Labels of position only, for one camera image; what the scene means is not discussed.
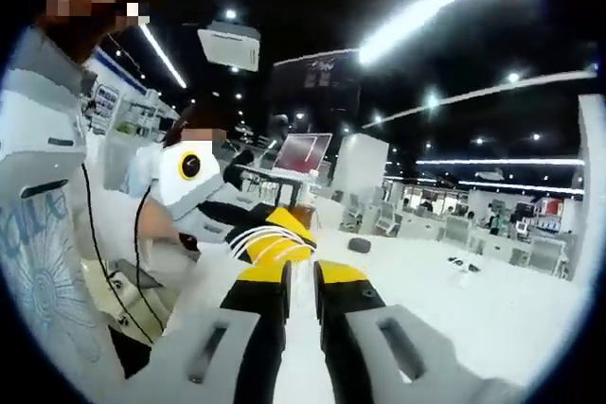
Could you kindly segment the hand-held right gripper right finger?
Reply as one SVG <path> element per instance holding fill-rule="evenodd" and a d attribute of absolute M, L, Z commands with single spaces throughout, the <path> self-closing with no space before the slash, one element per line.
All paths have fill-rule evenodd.
<path fill-rule="evenodd" d="M 453 344 L 359 270 L 313 265 L 321 348 L 338 403 L 469 403 L 472 375 Z"/>

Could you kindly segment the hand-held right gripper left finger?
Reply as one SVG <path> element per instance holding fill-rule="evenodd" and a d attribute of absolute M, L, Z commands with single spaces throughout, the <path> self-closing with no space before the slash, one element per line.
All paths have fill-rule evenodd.
<path fill-rule="evenodd" d="M 148 403 L 270 403 L 285 348 L 291 262 L 250 268 L 219 307 L 185 317 L 145 369 Z"/>

